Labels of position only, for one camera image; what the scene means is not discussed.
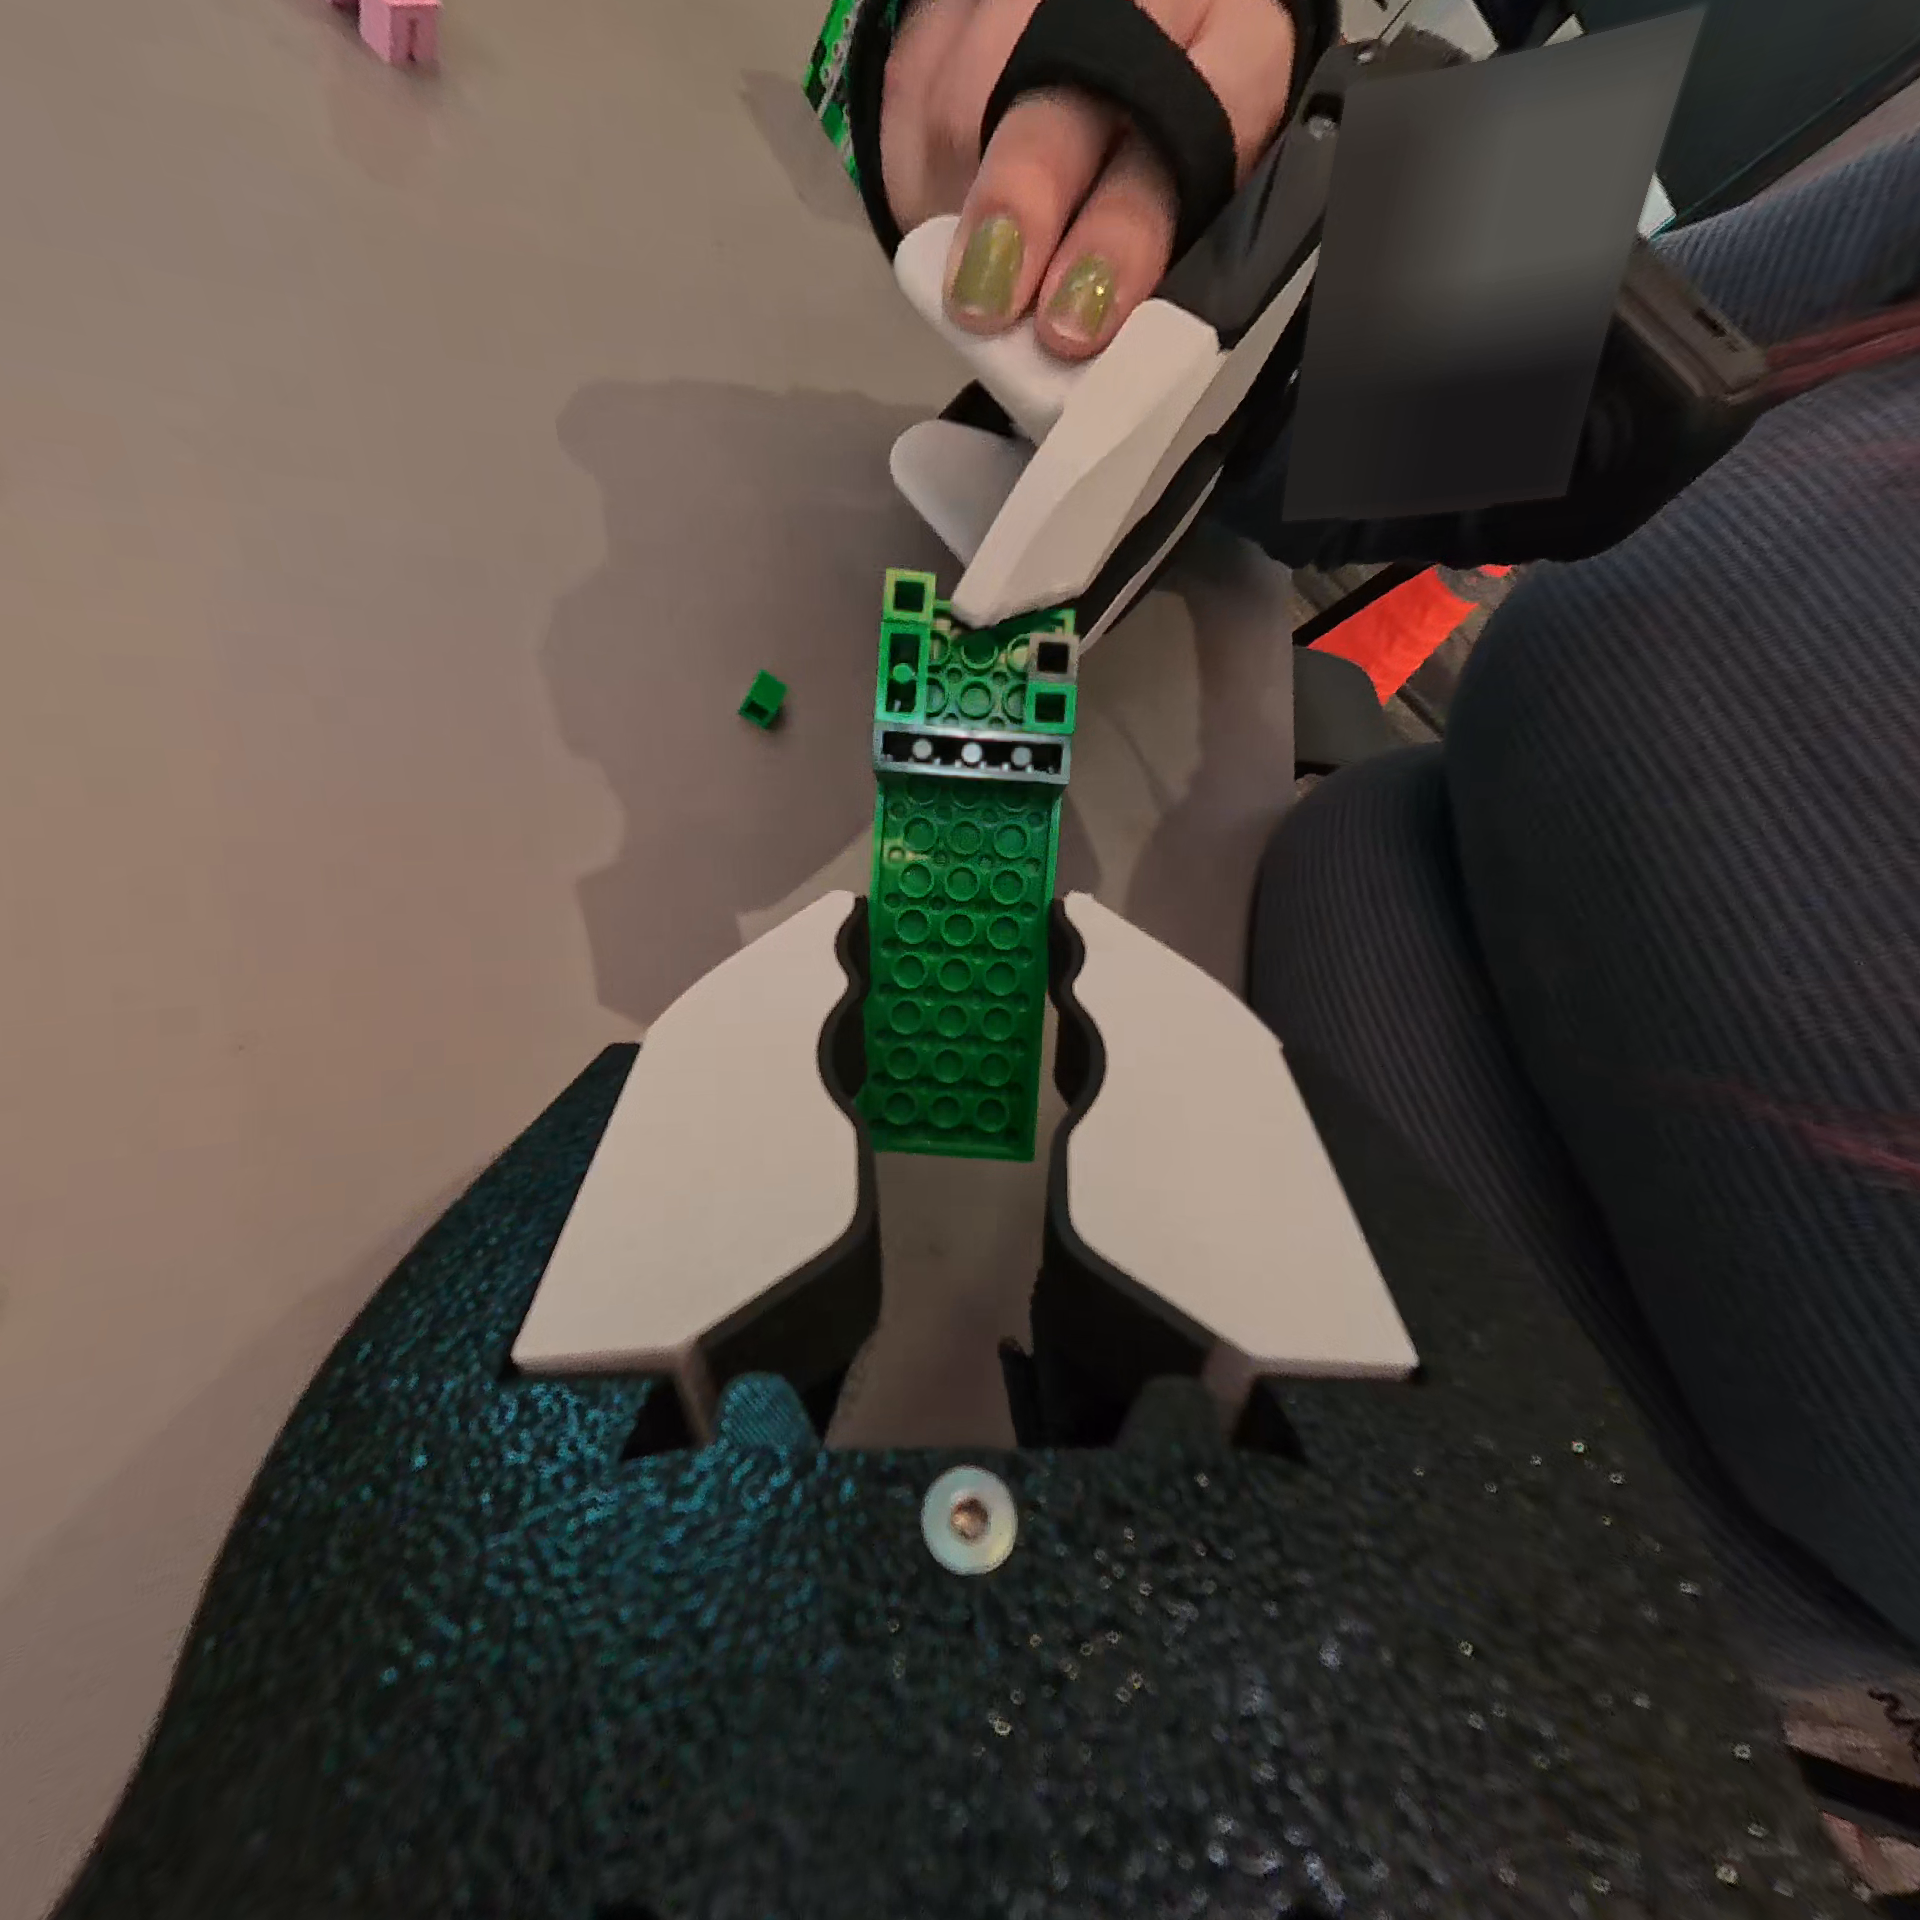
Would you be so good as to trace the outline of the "black long brick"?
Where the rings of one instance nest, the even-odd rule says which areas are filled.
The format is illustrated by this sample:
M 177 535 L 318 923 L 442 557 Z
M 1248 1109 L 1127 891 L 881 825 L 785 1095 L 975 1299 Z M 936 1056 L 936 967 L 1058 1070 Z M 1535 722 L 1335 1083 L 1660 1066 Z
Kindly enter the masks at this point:
M 884 779 L 1062 789 L 1071 772 L 1071 739 L 1056 733 L 875 727 L 873 771 Z

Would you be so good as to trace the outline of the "orange red object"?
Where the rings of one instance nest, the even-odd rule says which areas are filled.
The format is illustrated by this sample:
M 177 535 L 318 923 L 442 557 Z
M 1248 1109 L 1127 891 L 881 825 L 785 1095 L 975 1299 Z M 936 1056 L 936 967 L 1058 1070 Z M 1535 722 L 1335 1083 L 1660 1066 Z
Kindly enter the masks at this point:
M 1378 568 L 1308 616 L 1294 646 L 1354 667 L 1380 708 L 1409 697 L 1419 715 L 1443 713 L 1454 685 L 1521 573 L 1512 567 Z

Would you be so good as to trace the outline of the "grey desk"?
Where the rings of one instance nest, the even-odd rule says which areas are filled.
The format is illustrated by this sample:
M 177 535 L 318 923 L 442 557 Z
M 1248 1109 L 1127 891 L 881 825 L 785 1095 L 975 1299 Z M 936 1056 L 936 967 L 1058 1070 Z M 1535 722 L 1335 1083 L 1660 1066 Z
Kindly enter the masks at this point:
M 605 1047 L 861 882 L 958 385 L 823 4 L 4 4 L 4 1916 L 319 1362 Z M 738 707 L 785 686 L 776 733 Z

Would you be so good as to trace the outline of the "person's right hand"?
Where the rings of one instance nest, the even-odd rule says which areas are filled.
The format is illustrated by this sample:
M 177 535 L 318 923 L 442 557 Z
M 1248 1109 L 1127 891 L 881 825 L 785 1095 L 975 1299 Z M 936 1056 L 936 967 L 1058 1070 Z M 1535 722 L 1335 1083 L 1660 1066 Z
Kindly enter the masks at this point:
M 954 218 L 942 303 L 1082 363 L 1153 295 L 1283 133 L 1338 41 L 1319 3 L 881 4 L 853 61 L 881 250 Z

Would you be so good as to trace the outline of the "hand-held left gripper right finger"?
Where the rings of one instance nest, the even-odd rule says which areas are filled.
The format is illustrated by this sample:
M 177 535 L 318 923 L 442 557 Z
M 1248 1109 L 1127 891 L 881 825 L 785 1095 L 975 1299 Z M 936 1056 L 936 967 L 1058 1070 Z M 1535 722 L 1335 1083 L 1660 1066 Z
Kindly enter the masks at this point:
M 1085 892 L 1051 909 L 1053 1085 L 1027 1350 L 1001 1346 L 1027 1448 L 1115 1443 L 1190 1381 L 1222 1437 L 1283 1448 L 1280 1381 L 1406 1383 L 1422 1362 L 1288 1066 L 1220 981 Z

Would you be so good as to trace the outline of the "green studded brick plate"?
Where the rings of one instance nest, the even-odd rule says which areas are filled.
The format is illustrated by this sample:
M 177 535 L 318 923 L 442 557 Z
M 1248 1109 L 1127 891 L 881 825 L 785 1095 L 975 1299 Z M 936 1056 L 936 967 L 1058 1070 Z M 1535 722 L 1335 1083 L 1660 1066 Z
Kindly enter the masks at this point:
M 1026 636 L 1077 636 L 1067 606 L 972 629 L 942 594 L 927 625 L 927 713 L 908 727 L 943 731 L 1026 734 Z M 875 775 L 860 1093 L 875 1150 L 1034 1158 L 1066 789 Z

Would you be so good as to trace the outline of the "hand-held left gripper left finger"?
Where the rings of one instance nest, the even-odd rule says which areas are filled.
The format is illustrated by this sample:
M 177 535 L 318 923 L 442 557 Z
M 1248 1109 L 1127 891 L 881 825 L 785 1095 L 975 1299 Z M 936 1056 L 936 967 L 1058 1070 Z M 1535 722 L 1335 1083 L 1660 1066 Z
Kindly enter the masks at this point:
M 834 891 L 738 949 L 637 1047 L 510 1361 L 663 1381 L 707 1441 L 731 1381 L 826 1430 L 881 1308 L 873 1156 L 853 1109 L 866 903 Z

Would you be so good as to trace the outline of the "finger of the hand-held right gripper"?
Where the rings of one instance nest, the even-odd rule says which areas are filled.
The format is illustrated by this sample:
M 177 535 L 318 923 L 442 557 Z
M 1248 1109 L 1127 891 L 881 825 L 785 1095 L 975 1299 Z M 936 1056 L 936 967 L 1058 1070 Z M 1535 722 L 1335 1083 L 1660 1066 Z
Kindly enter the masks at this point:
M 1274 295 L 1233 346 L 1181 372 L 1166 397 L 1093 462 L 1096 533 L 1114 540 L 1077 601 L 1077 646 L 1090 651 L 1148 593 L 1218 491 L 1254 386 L 1311 292 L 1319 248 Z
M 1211 432 L 1215 330 L 1145 301 L 1084 364 L 951 594 L 972 629 L 1077 601 Z

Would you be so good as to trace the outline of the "person's dark striped trouser leg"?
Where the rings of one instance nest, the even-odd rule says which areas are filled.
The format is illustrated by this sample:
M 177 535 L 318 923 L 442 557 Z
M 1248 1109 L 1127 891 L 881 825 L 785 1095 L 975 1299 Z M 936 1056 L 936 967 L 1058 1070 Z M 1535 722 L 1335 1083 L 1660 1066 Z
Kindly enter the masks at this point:
M 1616 376 L 1569 501 L 1250 527 L 1520 564 L 1442 741 L 1260 862 L 1250 997 L 1554 1291 L 1763 1609 L 1915 1659 L 1917 380 L 1713 460 Z

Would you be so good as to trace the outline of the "pink brick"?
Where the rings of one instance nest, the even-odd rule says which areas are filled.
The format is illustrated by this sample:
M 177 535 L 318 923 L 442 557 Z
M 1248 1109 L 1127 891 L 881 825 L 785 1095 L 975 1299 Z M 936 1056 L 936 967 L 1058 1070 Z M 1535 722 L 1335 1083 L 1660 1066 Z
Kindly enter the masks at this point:
M 439 62 L 442 3 L 328 3 L 351 16 L 360 43 L 386 67 L 434 71 Z

